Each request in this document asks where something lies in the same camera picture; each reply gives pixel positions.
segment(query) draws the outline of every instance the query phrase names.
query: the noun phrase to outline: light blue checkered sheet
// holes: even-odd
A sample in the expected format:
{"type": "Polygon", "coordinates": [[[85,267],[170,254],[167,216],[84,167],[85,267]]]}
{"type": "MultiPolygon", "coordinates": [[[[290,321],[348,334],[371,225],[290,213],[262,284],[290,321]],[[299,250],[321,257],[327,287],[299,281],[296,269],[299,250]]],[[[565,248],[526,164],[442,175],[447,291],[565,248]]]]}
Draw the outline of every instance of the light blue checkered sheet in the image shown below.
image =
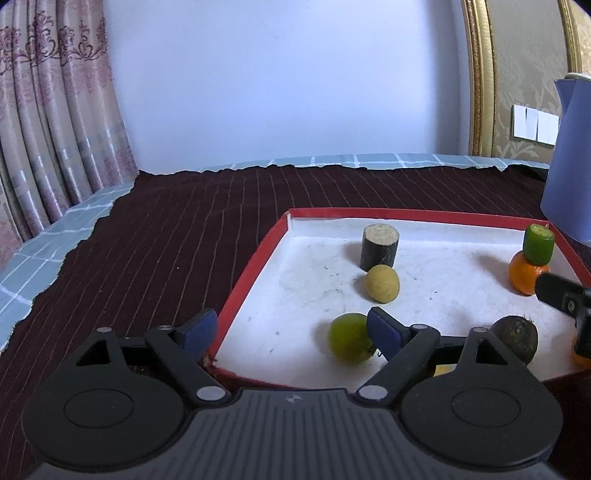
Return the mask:
{"type": "MultiPolygon", "coordinates": [[[[507,160],[465,155],[432,154],[359,154],[318,157],[284,158],[271,161],[250,161],[204,168],[201,171],[219,171],[225,168],[243,168],[270,165],[296,167],[343,165],[366,167],[371,170],[451,166],[457,168],[496,167],[504,170],[508,165],[521,164],[534,168],[548,168],[547,164],[524,160],[507,160]]],[[[0,353],[5,349],[14,326],[31,311],[33,300],[57,278],[66,254],[82,240],[87,239],[96,221],[107,216],[114,201],[129,193],[132,184],[108,187],[69,209],[58,222],[23,244],[0,272],[0,353]]]]}

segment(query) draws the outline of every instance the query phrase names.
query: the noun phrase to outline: white wall switch panel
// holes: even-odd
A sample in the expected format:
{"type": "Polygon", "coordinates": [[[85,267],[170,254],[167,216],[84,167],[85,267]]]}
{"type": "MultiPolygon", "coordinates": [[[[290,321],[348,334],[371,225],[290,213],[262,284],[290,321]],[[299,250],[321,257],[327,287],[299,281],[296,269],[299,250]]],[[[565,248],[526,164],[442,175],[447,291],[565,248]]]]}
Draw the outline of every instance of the white wall switch panel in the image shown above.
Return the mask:
{"type": "Polygon", "coordinates": [[[536,140],[540,143],[550,144],[550,114],[538,112],[538,136],[536,140]]]}
{"type": "Polygon", "coordinates": [[[517,138],[526,138],[525,131],[525,107],[522,105],[513,105],[513,136],[517,138]]]}
{"type": "Polygon", "coordinates": [[[525,138],[535,140],[538,136],[538,111],[535,108],[525,109],[525,138]]]}
{"type": "Polygon", "coordinates": [[[548,143],[556,145],[556,137],[558,137],[559,118],[558,115],[550,115],[548,128],[548,143]]]}

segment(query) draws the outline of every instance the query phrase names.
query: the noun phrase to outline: pink patterned curtain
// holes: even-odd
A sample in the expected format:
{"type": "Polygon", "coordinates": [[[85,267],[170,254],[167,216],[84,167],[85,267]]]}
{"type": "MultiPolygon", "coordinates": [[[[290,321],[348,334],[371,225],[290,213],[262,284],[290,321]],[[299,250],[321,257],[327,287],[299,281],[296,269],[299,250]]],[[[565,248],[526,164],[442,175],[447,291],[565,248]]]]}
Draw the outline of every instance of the pink patterned curtain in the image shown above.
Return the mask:
{"type": "Polygon", "coordinates": [[[0,10],[0,270],[70,206],[137,174],[102,0],[8,2],[0,10]]]}

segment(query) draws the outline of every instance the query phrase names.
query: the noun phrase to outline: wooden cylinder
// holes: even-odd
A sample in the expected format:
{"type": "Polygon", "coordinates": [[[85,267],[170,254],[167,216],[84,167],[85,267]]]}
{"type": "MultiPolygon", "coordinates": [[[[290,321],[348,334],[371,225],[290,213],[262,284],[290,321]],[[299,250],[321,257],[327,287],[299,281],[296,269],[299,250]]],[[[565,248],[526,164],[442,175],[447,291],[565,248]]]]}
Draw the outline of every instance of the wooden cylinder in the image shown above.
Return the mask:
{"type": "Polygon", "coordinates": [[[393,267],[399,239],[400,234],[393,226],[385,223],[367,226],[361,243],[361,269],[368,272],[376,265],[393,267]]]}

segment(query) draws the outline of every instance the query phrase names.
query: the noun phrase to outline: blue pitcher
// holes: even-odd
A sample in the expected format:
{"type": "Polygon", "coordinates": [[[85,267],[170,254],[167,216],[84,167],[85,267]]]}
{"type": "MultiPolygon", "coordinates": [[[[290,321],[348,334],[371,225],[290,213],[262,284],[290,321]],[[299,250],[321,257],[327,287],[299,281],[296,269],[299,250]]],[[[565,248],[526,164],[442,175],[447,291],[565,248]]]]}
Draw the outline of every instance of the blue pitcher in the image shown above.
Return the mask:
{"type": "Polygon", "coordinates": [[[566,235],[591,247],[591,76],[556,81],[562,120],[541,209],[566,235]]]}

